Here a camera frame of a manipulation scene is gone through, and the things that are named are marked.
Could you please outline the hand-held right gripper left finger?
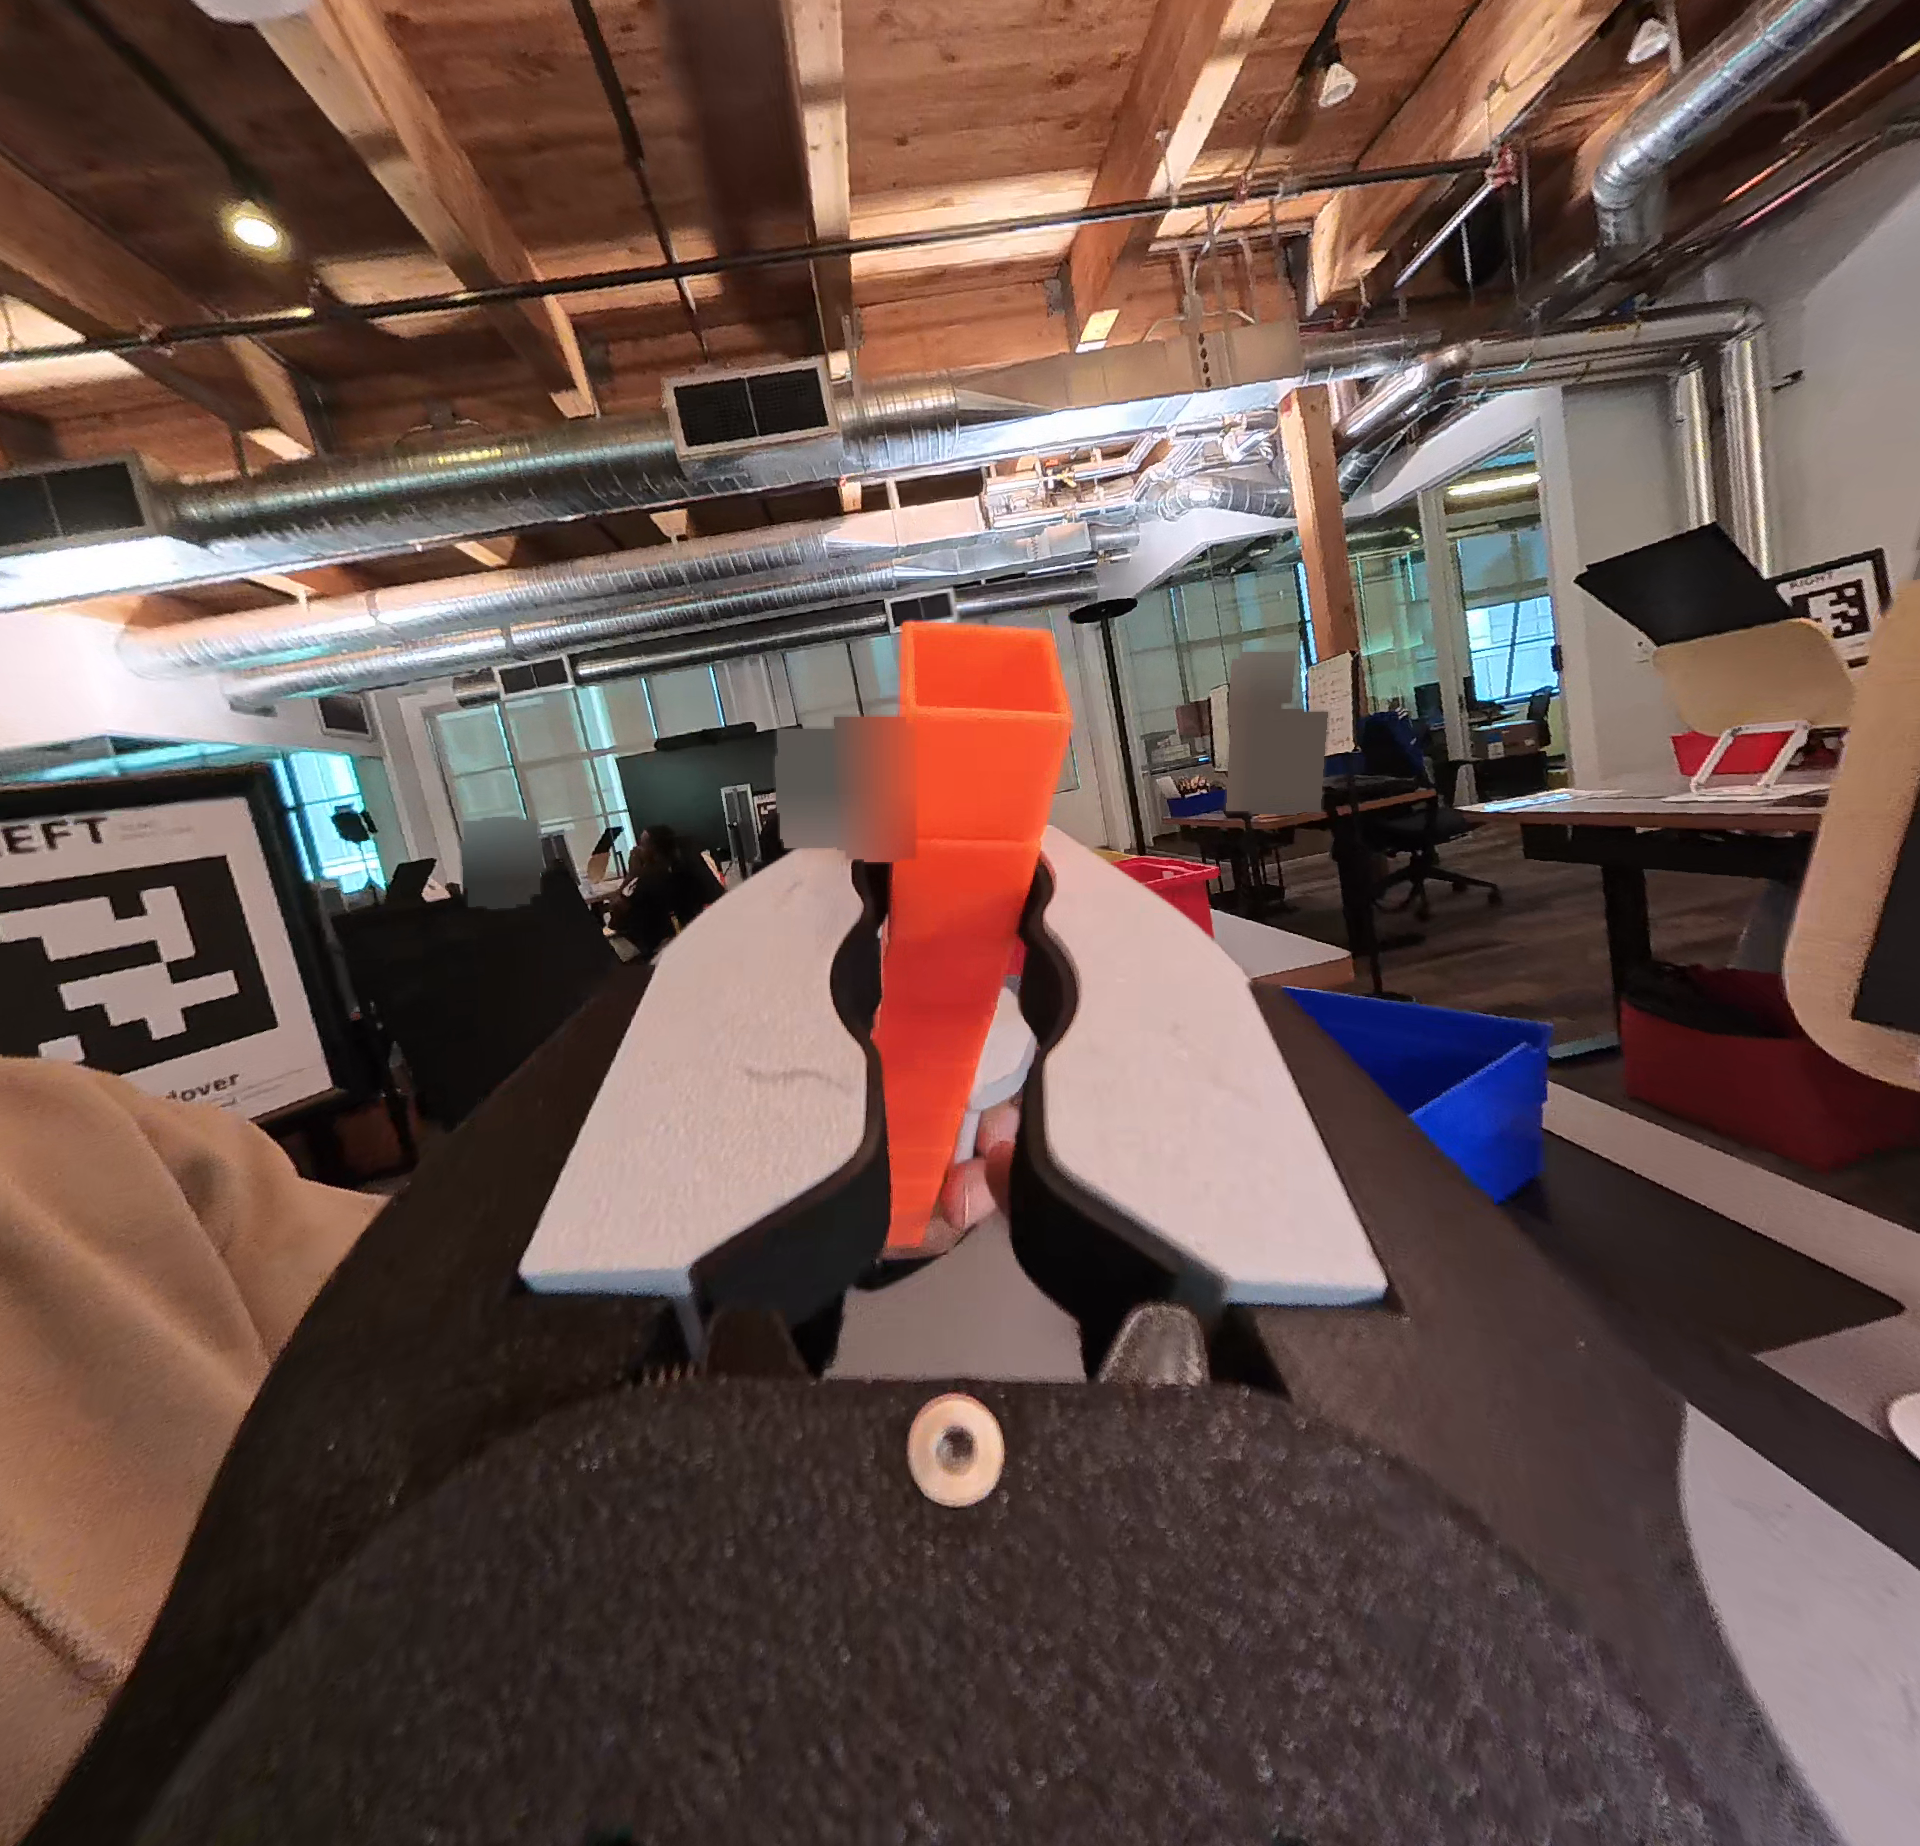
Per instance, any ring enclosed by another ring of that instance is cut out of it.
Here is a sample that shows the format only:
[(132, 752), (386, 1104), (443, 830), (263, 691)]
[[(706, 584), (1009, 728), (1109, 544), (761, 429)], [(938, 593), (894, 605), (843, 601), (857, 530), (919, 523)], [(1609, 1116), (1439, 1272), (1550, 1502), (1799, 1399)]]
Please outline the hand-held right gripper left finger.
[(879, 866), (792, 850), (692, 916), (641, 992), (517, 1253), (549, 1299), (828, 1328), (890, 1243)]

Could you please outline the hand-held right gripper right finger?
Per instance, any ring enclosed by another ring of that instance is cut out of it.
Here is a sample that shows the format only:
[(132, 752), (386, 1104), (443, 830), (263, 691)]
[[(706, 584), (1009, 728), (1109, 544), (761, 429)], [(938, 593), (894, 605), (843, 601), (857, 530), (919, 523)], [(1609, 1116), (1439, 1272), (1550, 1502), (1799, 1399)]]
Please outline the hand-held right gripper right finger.
[(1391, 1266), (1247, 967), (1166, 896), (1045, 830), (1016, 1007), (1009, 1253), (1108, 1369), (1141, 1307), (1202, 1341), (1256, 1307), (1391, 1307)]

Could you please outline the blue plastic bin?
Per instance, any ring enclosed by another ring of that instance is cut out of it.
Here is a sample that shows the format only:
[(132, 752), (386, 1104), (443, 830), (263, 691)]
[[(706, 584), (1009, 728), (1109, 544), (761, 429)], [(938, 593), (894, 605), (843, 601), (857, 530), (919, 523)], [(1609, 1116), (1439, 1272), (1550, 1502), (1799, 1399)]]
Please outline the blue plastic bin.
[(1287, 992), (1499, 1203), (1541, 1180), (1550, 1022)]

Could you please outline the orange block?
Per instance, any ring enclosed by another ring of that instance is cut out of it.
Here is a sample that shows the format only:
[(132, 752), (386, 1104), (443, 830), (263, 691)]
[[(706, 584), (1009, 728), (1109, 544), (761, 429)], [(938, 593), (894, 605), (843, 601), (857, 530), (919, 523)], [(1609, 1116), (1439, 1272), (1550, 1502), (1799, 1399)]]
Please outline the orange block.
[(1036, 629), (919, 619), (894, 647), (894, 723), (919, 850), (890, 859), (879, 1065), (890, 1243), (908, 1253), (960, 1162), (1069, 752), (1060, 638)]

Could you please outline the large red tote bin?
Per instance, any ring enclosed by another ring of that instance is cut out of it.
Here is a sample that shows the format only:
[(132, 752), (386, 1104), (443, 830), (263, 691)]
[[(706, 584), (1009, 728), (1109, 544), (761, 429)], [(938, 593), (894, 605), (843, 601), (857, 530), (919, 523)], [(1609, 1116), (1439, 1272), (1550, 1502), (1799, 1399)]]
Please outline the large red tote bin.
[(1121, 874), (1129, 874), (1141, 887), (1152, 887), (1159, 902), (1170, 902), (1188, 923), (1202, 923), (1211, 935), (1211, 879), (1217, 859), (1195, 859), (1195, 855), (1121, 855)]

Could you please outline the black high-back chair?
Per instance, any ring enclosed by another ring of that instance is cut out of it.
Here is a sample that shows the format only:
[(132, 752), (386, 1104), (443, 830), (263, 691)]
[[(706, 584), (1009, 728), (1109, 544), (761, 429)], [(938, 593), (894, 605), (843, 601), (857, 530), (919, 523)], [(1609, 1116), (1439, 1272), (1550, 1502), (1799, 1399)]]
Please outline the black high-back chair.
[(466, 1122), (617, 967), (601, 916), (560, 887), (517, 907), (377, 902), (332, 923), (351, 992), (399, 1041), (421, 1112)]

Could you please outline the large black monitor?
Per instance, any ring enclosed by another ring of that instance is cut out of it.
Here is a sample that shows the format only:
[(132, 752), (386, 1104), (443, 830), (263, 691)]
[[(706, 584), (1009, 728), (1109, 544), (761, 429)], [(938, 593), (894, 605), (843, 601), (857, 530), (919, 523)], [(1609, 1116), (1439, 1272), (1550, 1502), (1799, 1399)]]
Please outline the large black monitor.
[(688, 850), (736, 855), (723, 791), (775, 794), (775, 749), (775, 728), (701, 728), (617, 752), (626, 835), (674, 830)]

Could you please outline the wooden top desk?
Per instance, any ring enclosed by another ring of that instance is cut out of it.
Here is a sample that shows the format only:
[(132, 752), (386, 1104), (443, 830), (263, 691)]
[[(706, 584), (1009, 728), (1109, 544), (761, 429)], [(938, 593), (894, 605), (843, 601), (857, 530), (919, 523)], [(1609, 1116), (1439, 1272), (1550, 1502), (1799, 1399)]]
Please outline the wooden top desk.
[(1734, 874), (1734, 879), (1807, 879), (1815, 835), (1823, 821), (1823, 791), (1784, 794), (1511, 794), (1466, 803), (1466, 821), (1519, 821), (1530, 859), (1597, 866), (1603, 887), (1603, 946), (1609, 946), (1609, 1001), (1640, 967), (1657, 963), (1649, 950), (1649, 874)]
[(1247, 855), (1247, 879), (1256, 879), (1256, 907), (1259, 907), (1259, 835), (1293, 835), (1293, 830), (1325, 830), (1336, 842), (1336, 874), (1341, 874), (1341, 923), (1347, 923), (1347, 950), (1371, 967), (1371, 996), (1408, 1001), (1403, 992), (1383, 984), (1383, 923), (1373, 923), (1373, 859), (1360, 842), (1371, 816), (1408, 816), (1408, 807), (1433, 807), (1439, 794), (1420, 782), (1341, 782), (1321, 791), (1314, 807), (1301, 816), (1195, 816), (1181, 821), (1188, 835), (1237, 835)]

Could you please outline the black office chair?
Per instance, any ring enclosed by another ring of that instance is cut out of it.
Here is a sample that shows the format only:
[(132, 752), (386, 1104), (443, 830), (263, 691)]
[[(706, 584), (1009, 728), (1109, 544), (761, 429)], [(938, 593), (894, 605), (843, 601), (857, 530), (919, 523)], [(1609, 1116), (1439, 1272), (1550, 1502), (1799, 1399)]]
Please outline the black office chair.
[(1403, 782), (1408, 794), (1420, 803), (1391, 803), (1360, 821), (1360, 842), (1396, 859), (1383, 879), (1373, 879), (1373, 907), (1391, 916), (1412, 916), (1428, 923), (1428, 887), (1458, 887), (1458, 896), (1484, 896), (1486, 907), (1501, 907), (1501, 879), (1486, 874), (1460, 874), (1439, 859), (1439, 850), (1466, 842), (1475, 835), (1475, 816), (1460, 816), (1450, 803), (1450, 752), (1433, 758), (1420, 728), (1403, 714), (1403, 706), (1383, 706), (1353, 728), (1353, 749), (1360, 749), (1360, 767), (1373, 782)]

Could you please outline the black floor lamp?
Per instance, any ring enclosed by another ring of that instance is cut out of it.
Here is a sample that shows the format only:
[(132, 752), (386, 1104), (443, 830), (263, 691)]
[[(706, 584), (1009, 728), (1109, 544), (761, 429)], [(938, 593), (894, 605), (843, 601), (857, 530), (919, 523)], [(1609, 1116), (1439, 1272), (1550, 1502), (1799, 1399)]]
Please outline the black floor lamp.
[(1069, 605), (1069, 629), (1100, 631), (1100, 669), (1108, 669), (1108, 706), (1109, 706), (1109, 749), (1121, 749), (1121, 782), (1125, 782), (1125, 855), (1144, 855), (1144, 803), (1141, 803), (1141, 758), (1129, 758), (1129, 714), (1125, 714), (1125, 674), (1121, 674), (1121, 619), (1141, 612), (1129, 593), (1100, 593)]

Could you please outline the small white board stand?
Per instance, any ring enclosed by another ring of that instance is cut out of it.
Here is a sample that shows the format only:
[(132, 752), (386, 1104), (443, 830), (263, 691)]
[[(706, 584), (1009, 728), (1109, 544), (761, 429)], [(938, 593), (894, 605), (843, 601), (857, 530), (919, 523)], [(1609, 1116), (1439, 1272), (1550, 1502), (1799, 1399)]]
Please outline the small white board stand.
[(1701, 767), (1693, 767), (1693, 794), (1781, 794), (1790, 758), (1807, 752), (1815, 723), (1748, 723), (1722, 728)]

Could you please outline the black faced wooden board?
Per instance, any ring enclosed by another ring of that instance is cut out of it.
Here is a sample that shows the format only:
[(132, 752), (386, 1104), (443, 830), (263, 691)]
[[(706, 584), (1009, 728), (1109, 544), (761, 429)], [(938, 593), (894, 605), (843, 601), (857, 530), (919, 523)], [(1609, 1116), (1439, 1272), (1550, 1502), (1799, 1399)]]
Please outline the black faced wooden board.
[(1899, 1015), (1858, 1015), (1858, 974), (1888, 929), (1888, 896), (1912, 835), (1920, 791), (1920, 584), (1892, 601), (1874, 631), (1874, 661), (1858, 674), (1853, 731), (1815, 835), (1815, 859), (1799, 879), (1790, 935), (1784, 935), (1784, 1001), (1799, 1029), (1878, 1075), (1892, 1090), (1920, 1090), (1920, 1035), (1912, 1035), (1912, 902), (1892, 916), (1892, 950), (1905, 996)]

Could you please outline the small wooden board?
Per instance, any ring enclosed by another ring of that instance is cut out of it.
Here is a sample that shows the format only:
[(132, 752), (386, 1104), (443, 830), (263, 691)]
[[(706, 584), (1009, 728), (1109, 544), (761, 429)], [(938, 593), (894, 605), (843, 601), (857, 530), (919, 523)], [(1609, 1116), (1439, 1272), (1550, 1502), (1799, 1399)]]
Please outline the small wooden board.
[(1853, 669), (1820, 619), (1649, 647), (1680, 731), (1853, 728)]

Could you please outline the black rectangular panel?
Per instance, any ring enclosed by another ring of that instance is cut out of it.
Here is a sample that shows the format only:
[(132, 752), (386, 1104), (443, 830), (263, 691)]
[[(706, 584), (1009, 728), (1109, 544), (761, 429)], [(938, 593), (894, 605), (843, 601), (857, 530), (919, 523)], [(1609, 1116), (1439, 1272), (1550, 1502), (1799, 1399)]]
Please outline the black rectangular panel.
[(1714, 518), (1578, 574), (1578, 584), (1649, 647), (1693, 647), (1790, 619), (1784, 593)]

